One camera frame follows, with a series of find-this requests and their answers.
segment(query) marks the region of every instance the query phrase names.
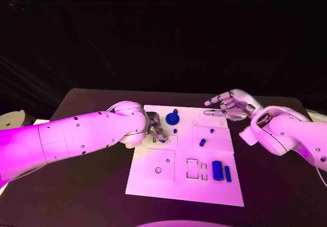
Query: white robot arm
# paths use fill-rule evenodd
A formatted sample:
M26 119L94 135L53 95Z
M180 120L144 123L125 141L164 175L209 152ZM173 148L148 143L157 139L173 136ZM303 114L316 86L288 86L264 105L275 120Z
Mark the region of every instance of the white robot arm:
M254 97L233 89L213 97L205 105L220 102L220 111L206 110L205 115L225 116L232 121L251 119L239 136L252 146L256 142L275 155L295 150L311 165L327 171L327 122L308 118L287 107L262 107Z
M158 114L146 113L141 105L128 101L114 105L114 113L101 111L1 130L0 188L46 164L88 154L117 142L134 148L147 133L167 140L160 133Z

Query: small blue piece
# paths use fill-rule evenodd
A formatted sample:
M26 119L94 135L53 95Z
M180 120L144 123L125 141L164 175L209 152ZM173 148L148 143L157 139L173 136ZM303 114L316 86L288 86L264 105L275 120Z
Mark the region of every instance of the small blue piece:
M231 172L229 172L229 167L228 166L225 166L225 174L226 174L226 181L232 182Z
M200 141L200 147L203 147L203 146L205 146L205 143L206 143L206 140L205 140L205 139L202 139L202 141Z
M167 114L166 116L166 122L170 124L170 125L176 125L179 123L179 111L177 109L174 109L174 111L171 113Z
M223 165L219 161L213 161L213 179L223 181Z

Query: white cable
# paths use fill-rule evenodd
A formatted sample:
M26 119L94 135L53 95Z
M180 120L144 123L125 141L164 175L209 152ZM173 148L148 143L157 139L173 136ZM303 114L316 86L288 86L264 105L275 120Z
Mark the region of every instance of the white cable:
M324 183L324 185L326 185L326 187L327 187L327 183L326 183L326 181L324 181L324 179L323 179L321 173L320 173L320 171L318 171L318 167L316 167L316 169L317 169L317 172L318 172L320 179L321 179L321 181L323 181L323 183Z
M128 103L130 101L121 101L117 104L114 104L110 108L108 108L108 112L121 104L121 103Z

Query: black curtain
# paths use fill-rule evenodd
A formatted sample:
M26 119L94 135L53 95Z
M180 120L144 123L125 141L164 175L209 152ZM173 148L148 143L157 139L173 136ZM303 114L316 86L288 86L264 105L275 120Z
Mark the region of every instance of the black curtain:
M50 118L74 87L241 88L324 112L324 9L310 2L1 3L0 114L25 109Z

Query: black table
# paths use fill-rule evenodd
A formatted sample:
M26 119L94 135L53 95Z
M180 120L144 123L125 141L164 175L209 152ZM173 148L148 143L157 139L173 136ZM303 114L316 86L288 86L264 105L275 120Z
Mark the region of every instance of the black table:
M50 120L107 110L122 100L203 107L213 96L72 89ZM287 106L308 116L297 99L256 98L265 106ZM13 181L0 196L0 224L130 227L187 219L231 226L326 226L327 189L316 168L294 151L278 157L259 144L248 146L239 137L248 119L228 124L245 207L125 195L134 150L117 144Z

